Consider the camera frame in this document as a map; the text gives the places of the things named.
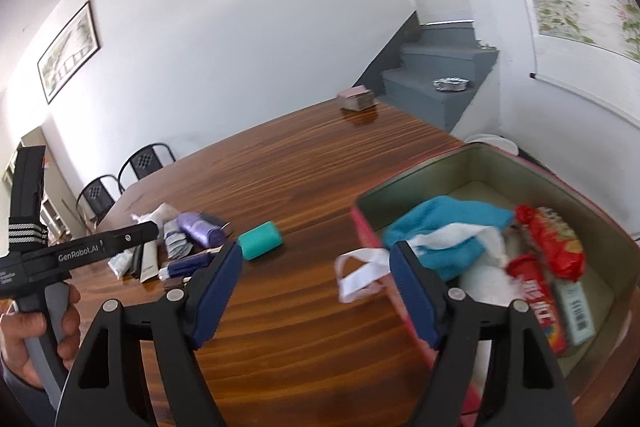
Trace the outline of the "person's left hand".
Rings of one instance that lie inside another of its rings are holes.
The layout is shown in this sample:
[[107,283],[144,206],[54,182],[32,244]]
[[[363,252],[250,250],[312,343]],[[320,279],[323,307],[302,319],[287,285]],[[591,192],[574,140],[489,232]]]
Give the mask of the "person's left hand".
[[[58,343],[58,356],[66,369],[71,369],[80,345],[80,315],[76,308],[80,292],[70,285],[70,303],[63,315],[61,327],[63,339]],[[1,314],[1,356],[4,365],[21,381],[36,389],[43,384],[30,359],[25,341],[39,338],[47,329],[47,322],[40,312],[21,313],[10,306]]]

